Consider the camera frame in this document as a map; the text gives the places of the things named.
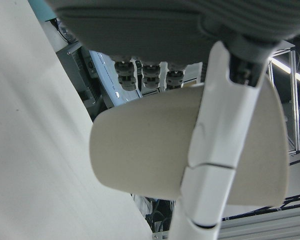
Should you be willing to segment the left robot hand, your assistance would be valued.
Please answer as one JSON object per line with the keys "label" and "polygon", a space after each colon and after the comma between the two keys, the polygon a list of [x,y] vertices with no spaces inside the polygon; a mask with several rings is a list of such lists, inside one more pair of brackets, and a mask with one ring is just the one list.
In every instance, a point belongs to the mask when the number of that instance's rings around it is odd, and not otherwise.
{"label": "left robot hand", "polygon": [[202,85],[102,112],[90,162],[104,186],[175,200],[171,240],[215,240],[227,205],[278,206],[289,175],[287,129],[266,67],[300,35],[300,0],[50,0],[88,49],[108,55],[122,83],[136,59],[147,77],[206,63]]}

